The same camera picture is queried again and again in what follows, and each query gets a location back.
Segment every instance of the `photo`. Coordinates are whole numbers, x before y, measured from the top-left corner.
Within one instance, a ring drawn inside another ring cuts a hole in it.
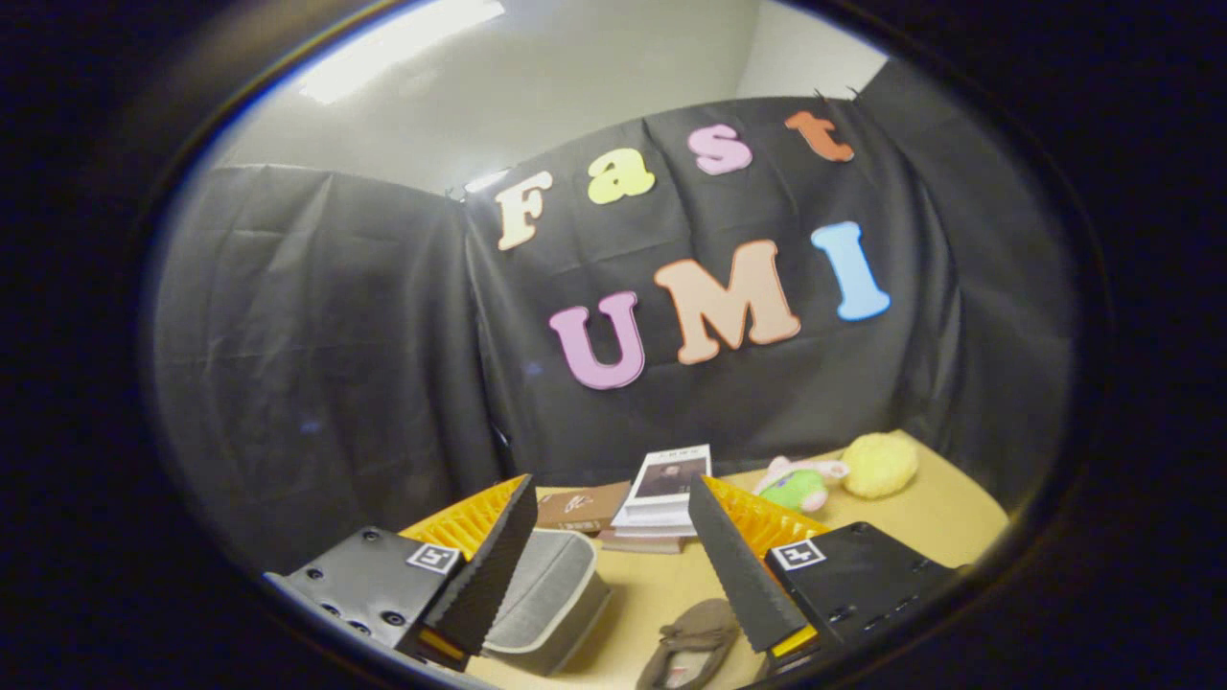
[[[707,460],[704,458],[648,465],[643,470],[643,481],[639,483],[636,497],[650,498],[654,496],[688,494],[691,478],[696,474],[702,475],[707,473]]]

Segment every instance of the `ceiling light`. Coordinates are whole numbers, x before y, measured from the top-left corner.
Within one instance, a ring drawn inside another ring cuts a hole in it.
[[[483,176],[479,177],[477,179],[470,182],[469,184],[465,184],[464,185],[464,190],[467,192],[469,194],[472,194],[475,192],[480,192],[480,190],[490,187],[491,184],[494,184],[496,182],[503,179],[504,177],[507,177],[507,173],[509,173],[509,172],[512,172],[512,168],[503,168],[503,169],[501,169],[498,172],[492,172],[492,173],[488,173],[488,174],[483,174]]]
[[[415,7],[334,50],[299,79],[299,93],[333,103],[383,70],[444,38],[490,21],[507,10],[491,0],[436,0]]]

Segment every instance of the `blue letter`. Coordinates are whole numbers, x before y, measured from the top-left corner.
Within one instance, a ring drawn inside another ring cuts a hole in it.
[[[891,306],[891,296],[879,290],[874,274],[860,248],[860,226],[855,222],[837,222],[820,227],[810,236],[810,242],[822,249],[836,271],[836,281],[844,301],[836,313],[844,320],[876,317]]]

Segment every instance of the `brown slipper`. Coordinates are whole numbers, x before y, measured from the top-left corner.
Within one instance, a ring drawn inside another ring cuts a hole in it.
[[[739,632],[733,607],[724,599],[694,604],[660,629],[660,645],[636,690],[698,690],[715,675]]]

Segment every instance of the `screw hole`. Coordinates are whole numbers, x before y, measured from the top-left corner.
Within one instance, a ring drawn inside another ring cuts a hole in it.
[[[920,598],[920,594],[913,594],[913,595],[908,597],[907,599],[903,599],[902,602],[899,602],[899,603],[898,603],[898,604],[897,604],[897,605],[894,607],[894,610],[896,610],[896,611],[902,611],[903,609],[906,609],[906,608],[910,607],[910,605],[912,605],[912,603],[913,603],[913,602],[915,602],[915,600],[917,600],[917,599],[919,599],[919,598]]]
[[[831,611],[827,620],[831,622],[839,622],[840,620],[848,620],[856,614],[856,607],[854,604],[848,604],[847,607],[839,607],[838,609]]]
[[[880,615],[877,618],[872,618],[872,619],[869,620],[869,622],[865,624],[865,627],[863,627],[861,630],[866,630],[866,631],[867,630],[872,630],[875,627],[877,627],[879,625],[881,625],[883,621],[886,621],[886,619],[888,619],[888,618],[891,618],[891,616],[887,615],[887,614],[882,614],[882,615]]]

